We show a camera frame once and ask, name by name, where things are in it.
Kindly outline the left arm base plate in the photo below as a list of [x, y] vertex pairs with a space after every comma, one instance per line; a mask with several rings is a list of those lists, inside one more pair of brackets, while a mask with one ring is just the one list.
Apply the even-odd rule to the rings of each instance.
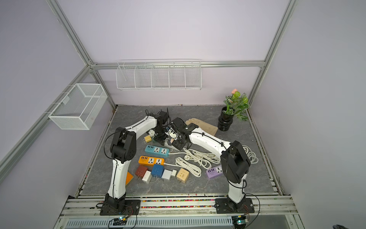
[[122, 204], [118, 204], [116, 208], [108, 203], [103, 203], [100, 211], [101, 216], [116, 215], [138, 215], [140, 211], [141, 201], [137, 199], [127, 199]]

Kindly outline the beige cube socket adapter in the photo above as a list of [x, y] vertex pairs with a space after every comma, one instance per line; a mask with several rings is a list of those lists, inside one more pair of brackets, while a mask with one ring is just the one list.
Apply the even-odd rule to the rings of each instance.
[[176, 174], [176, 178], [178, 181], [186, 183], [188, 178], [189, 178], [190, 172], [180, 168], [180, 170], [178, 171], [178, 173]]

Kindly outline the red cube socket adapter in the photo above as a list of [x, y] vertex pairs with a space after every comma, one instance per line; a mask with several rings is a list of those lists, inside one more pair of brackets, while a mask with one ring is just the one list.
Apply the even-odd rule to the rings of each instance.
[[139, 167], [136, 169], [135, 175], [138, 178], [143, 178], [148, 171], [148, 168], [144, 165], [139, 165]]

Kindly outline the orange power strip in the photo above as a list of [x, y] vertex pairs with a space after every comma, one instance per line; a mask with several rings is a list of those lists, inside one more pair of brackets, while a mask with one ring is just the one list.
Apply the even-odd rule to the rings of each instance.
[[154, 165], [164, 165], [165, 160], [159, 157], [151, 157], [151, 156], [140, 156], [138, 163], [143, 166], [153, 167]]

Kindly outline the yellow plug adapter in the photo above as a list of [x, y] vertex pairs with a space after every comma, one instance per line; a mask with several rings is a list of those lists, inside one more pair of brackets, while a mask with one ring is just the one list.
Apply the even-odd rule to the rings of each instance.
[[151, 142], [153, 139], [152, 139], [152, 137], [150, 136], [150, 135], [147, 135], [147, 136], [145, 136], [144, 137], [144, 142], [145, 143], [149, 143], [149, 142]]

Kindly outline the small white plug adapter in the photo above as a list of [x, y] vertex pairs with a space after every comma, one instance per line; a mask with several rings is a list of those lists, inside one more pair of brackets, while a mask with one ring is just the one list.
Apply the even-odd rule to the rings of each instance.
[[174, 169], [174, 170], [172, 171], [172, 173], [171, 173], [171, 176], [172, 176], [172, 177], [175, 177], [175, 176], [176, 176], [176, 174], [177, 174], [177, 171]]

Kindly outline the blue cube socket adapter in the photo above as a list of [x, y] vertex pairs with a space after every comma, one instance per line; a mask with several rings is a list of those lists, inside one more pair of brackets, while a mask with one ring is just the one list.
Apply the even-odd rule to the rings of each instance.
[[162, 178], [163, 176], [163, 173], [164, 173], [164, 166], [163, 165], [158, 165], [158, 164], [155, 164], [153, 167], [152, 167], [152, 171], [151, 171], [151, 175], [153, 177], [158, 177], [158, 178]]

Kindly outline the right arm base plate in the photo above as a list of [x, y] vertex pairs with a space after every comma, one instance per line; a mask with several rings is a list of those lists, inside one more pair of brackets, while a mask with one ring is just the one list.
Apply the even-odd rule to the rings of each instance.
[[235, 203], [229, 198], [216, 198], [214, 201], [217, 214], [254, 213], [253, 202], [250, 198], [243, 198], [239, 203]]

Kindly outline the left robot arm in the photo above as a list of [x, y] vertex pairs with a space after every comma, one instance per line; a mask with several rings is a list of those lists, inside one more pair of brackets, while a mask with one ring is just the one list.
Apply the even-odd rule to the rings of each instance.
[[110, 135], [112, 137], [110, 159], [113, 162], [113, 169], [108, 196], [119, 200], [126, 195], [127, 172], [137, 152], [138, 138], [152, 130], [154, 141], [163, 145], [167, 138], [165, 127], [168, 119], [167, 111], [148, 113], [141, 121], [127, 127], [119, 127]]

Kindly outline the purple power strip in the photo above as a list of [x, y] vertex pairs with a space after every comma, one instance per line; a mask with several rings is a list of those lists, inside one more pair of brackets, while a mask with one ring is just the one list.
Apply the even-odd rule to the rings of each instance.
[[223, 174], [222, 165], [219, 165], [219, 166], [213, 167], [211, 169], [208, 169], [206, 171], [206, 174], [207, 174], [209, 179], [220, 176], [221, 174]]

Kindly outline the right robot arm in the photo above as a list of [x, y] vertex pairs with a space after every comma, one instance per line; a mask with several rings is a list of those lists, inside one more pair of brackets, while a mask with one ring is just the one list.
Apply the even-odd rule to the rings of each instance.
[[246, 176], [251, 161], [238, 141], [221, 140], [198, 125], [186, 125], [180, 118], [170, 122], [167, 134], [172, 133], [172, 145], [178, 150], [189, 149], [191, 145], [198, 145], [220, 158], [223, 174], [229, 182], [228, 201], [239, 205], [246, 199]]

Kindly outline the teal power strip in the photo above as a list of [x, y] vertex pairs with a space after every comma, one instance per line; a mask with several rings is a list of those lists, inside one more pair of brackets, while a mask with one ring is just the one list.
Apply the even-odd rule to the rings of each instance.
[[145, 152], [159, 157], [169, 157], [170, 150], [167, 148], [147, 145], [145, 147]]

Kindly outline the white usb charger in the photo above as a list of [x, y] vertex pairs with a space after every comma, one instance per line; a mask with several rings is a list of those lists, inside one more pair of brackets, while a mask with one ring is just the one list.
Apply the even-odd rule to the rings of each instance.
[[162, 174], [162, 179], [170, 180], [172, 176], [172, 171], [165, 169]]
[[144, 183], [148, 184], [148, 183], [150, 183], [151, 179], [152, 179], [151, 172], [150, 171], [146, 171], [145, 174], [144, 174], [144, 176], [143, 176], [143, 178], [142, 178], [142, 181]]

